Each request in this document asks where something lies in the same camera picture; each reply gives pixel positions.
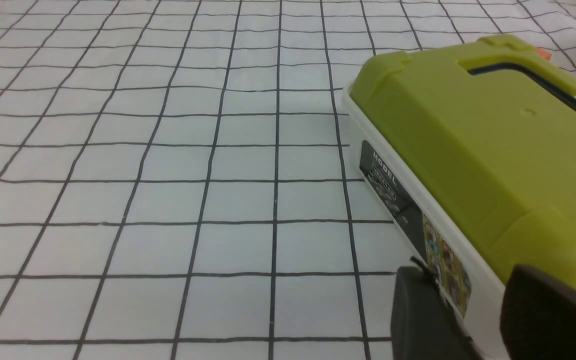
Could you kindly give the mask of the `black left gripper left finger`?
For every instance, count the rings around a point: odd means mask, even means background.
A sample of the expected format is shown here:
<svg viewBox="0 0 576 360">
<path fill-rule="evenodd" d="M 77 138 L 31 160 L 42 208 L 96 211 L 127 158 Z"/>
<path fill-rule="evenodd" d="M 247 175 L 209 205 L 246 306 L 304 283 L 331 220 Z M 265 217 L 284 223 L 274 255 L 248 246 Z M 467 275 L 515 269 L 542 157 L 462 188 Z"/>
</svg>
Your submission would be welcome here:
<svg viewBox="0 0 576 360">
<path fill-rule="evenodd" d="M 390 321 L 394 360 L 480 360 L 442 296 L 437 274 L 423 260 L 410 261 L 396 271 Z"/>
</svg>

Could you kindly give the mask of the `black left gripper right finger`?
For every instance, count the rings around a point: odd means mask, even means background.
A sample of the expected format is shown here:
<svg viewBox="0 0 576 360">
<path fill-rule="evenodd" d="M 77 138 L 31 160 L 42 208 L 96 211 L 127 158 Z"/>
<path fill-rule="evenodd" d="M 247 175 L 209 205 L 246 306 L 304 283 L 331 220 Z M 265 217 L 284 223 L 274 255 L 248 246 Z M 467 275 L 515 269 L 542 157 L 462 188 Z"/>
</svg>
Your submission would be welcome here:
<svg viewBox="0 0 576 360">
<path fill-rule="evenodd" d="M 516 265 L 499 331 L 512 360 L 576 360 L 576 289 L 534 266 Z"/>
</svg>

